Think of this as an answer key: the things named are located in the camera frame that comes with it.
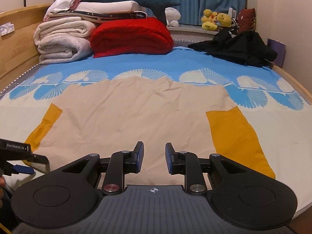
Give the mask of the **person left hand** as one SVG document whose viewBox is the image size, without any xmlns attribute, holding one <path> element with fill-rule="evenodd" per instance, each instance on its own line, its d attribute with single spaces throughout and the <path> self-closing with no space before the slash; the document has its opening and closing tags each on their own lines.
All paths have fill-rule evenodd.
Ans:
<svg viewBox="0 0 312 234">
<path fill-rule="evenodd" d="M 1 176 L 0 177 L 0 207 L 3 206 L 3 197 L 4 197 L 4 188 L 6 186 L 5 179 Z"/>
</svg>

